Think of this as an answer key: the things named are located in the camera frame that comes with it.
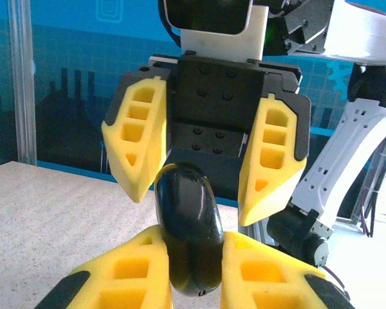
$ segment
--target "metal pole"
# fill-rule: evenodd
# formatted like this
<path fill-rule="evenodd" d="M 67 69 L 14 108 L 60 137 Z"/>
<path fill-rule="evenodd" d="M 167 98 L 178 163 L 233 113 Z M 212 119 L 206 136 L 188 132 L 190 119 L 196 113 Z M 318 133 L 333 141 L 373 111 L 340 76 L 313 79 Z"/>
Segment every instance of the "metal pole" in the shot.
<path fill-rule="evenodd" d="M 37 165 L 30 0 L 8 0 L 19 162 Z"/>

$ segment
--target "table surface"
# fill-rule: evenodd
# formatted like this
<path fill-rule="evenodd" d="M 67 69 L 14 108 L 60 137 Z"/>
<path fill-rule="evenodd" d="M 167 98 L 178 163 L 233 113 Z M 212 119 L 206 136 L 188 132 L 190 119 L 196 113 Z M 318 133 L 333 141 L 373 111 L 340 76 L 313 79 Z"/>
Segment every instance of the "table surface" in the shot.
<path fill-rule="evenodd" d="M 237 230 L 237 209 L 220 205 L 225 230 Z M 16 162 L 0 166 L 0 308 L 34 308 L 76 266 L 156 224 L 154 195 L 133 203 L 117 183 Z M 386 308 L 386 225 L 377 238 L 338 224 L 328 265 L 357 308 Z M 219 308 L 220 288 L 175 309 Z"/>

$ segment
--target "black screw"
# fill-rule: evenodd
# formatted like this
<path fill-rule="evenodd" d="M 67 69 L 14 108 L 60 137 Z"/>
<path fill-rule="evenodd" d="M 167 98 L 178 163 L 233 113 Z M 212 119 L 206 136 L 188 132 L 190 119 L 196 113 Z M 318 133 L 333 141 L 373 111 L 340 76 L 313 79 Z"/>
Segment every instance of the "black screw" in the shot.
<path fill-rule="evenodd" d="M 197 144 L 193 144 L 192 145 L 192 149 L 195 150 L 195 151 L 198 151 L 198 150 L 200 150 L 200 146 L 197 145 Z"/>
<path fill-rule="evenodd" d="M 200 129 L 199 127 L 195 127 L 193 129 L 193 133 L 196 134 L 196 135 L 200 135 L 201 133 L 203 133 L 203 130 Z"/>
<path fill-rule="evenodd" d="M 206 92 L 206 90 L 204 90 L 204 89 L 198 89 L 197 93 L 198 93 L 198 96 L 200 96 L 200 97 L 202 97 L 202 98 L 204 98 L 205 96 L 207 96 L 207 92 Z"/>
<path fill-rule="evenodd" d="M 233 95 L 230 92 L 228 91 L 223 92 L 223 100 L 230 101 L 232 98 L 233 98 Z"/>
<path fill-rule="evenodd" d="M 228 70 L 226 72 L 226 76 L 229 78 L 229 79 L 233 79 L 235 78 L 237 75 L 237 72 L 235 70 Z"/>
<path fill-rule="evenodd" d="M 225 137 L 225 134 L 223 132 L 216 132 L 216 137 L 222 139 Z"/>
<path fill-rule="evenodd" d="M 207 65 L 207 64 L 202 64 L 202 65 L 200 66 L 199 70 L 200 70 L 200 73 L 206 74 L 206 75 L 207 75 L 208 72 L 209 72 L 208 65 Z"/>

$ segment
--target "black computer mouse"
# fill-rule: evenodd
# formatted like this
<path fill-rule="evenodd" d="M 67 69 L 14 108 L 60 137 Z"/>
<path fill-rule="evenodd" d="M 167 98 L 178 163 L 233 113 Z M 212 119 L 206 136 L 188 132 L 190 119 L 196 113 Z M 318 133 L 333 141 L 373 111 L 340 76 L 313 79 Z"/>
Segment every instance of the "black computer mouse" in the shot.
<path fill-rule="evenodd" d="M 221 282 L 224 241 L 208 179 L 195 165 L 169 164 L 157 174 L 154 191 L 173 287 L 187 296 L 208 294 Z"/>

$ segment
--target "white robot part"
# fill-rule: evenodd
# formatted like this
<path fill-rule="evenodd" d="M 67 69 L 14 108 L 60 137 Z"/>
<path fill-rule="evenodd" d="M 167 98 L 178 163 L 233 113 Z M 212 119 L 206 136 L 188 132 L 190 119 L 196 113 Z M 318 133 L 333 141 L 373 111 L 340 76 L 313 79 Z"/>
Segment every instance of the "white robot part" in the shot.
<path fill-rule="evenodd" d="M 253 5 L 246 28 L 237 35 L 180 29 L 181 50 L 228 61 L 262 60 L 269 8 Z"/>
<path fill-rule="evenodd" d="M 318 219 L 331 227 L 351 184 L 385 137 L 386 108 L 362 98 L 348 102 L 334 134 L 296 186 L 292 204 L 316 210 Z"/>
<path fill-rule="evenodd" d="M 335 0 L 324 49 L 318 57 L 386 66 L 386 14 Z"/>

